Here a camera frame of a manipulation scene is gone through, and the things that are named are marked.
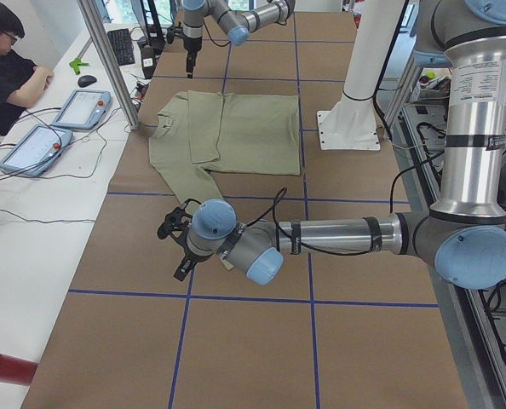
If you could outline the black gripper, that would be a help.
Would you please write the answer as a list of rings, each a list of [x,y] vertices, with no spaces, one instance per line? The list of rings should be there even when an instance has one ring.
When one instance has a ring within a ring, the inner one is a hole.
[[[201,50],[201,38],[185,37],[183,42],[187,51],[187,78],[193,78],[193,65],[191,64],[196,63],[198,52]]]
[[[175,270],[174,277],[179,281],[184,281],[198,263],[205,262],[210,258],[210,253],[208,252],[205,255],[198,254],[189,248],[186,241],[182,241],[180,246],[184,251],[184,256]]]

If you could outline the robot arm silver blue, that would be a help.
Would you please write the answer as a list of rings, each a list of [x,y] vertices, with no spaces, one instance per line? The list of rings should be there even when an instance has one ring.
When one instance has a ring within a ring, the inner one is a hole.
[[[283,24],[293,14],[296,2],[292,0],[268,1],[258,9],[235,11],[227,1],[183,1],[182,36],[187,51],[187,75],[193,75],[198,52],[202,49],[204,18],[211,16],[227,35],[230,44],[243,44],[251,33],[270,24]]]
[[[188,214],[168,214],[158,229],[184,250],[177,279],[211,256],[259,285],[280,270],[285,253],[415,256],[449,283],[480,290],[506,279],[506,214],[497,202],[506,149],[506,1],[422,1],[414,61],[452,71],[439,198],[426,211],[384,219],[237,220],[209,199]]]

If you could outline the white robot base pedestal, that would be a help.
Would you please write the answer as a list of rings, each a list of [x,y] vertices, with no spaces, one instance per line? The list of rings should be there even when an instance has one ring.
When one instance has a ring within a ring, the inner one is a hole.
[[[341,99],[330,111],[317,112],[321,149],[380,149],[375,93],[406,7],[404,0],[365,2]]]

